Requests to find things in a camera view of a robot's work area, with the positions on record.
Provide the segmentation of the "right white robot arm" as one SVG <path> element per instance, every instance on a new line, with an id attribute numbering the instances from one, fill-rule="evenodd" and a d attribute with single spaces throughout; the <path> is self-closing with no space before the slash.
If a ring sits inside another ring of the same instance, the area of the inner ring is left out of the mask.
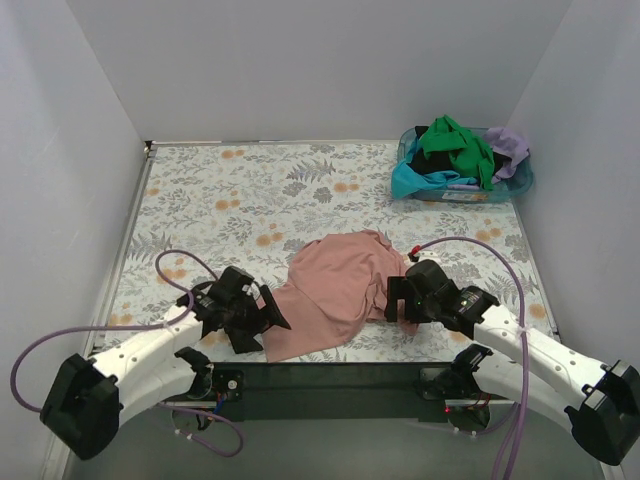
<path id="1" fill-rule="evenodd" d="M 390 277 L 387 288 L 388 321 L 440 323 L 471 341 L 426 381 L 429 395 L 453 399 L 481 392 L 518 402 L 526 392 L 529 409 L 612 466 L 620 465 L 638 440 L 639 373 L 632 365 L 607 365 L 525 329 L 494 296 L 476 286 L 458 288 L 432 260 Z"/>

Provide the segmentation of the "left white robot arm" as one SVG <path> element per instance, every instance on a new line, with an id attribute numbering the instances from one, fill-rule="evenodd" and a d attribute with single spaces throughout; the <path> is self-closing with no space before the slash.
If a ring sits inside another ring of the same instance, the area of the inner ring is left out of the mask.
<path id="1" fill-rule="evenodd" d="M 212 361 L 194 347 L 209 333 L 224 331 L 237 354 L 261 350 L 257 335 L 289 324 L 268 286 L 259 286 L 258 297 L 251 294 L 253 282 L 230 266 L 185 292 L 162 322 L 91 358 L 70 356 L 46 397 L 41 422 L 89 460 L 134 416 L 213 380 Z"/>

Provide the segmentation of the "pink printed t shirt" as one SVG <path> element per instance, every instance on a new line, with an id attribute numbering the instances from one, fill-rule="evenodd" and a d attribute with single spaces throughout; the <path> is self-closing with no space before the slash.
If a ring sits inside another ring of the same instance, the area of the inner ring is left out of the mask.
<path id="1" fill-rule="evenodd" d="M 369 321 L 383 321 L 390 277 L 404 276 L 405 258 L 383 234 L 329 234 L 305 245 L 273 291 L 290 327 L 262 334 L 270 363 L 340 347 Z"/>

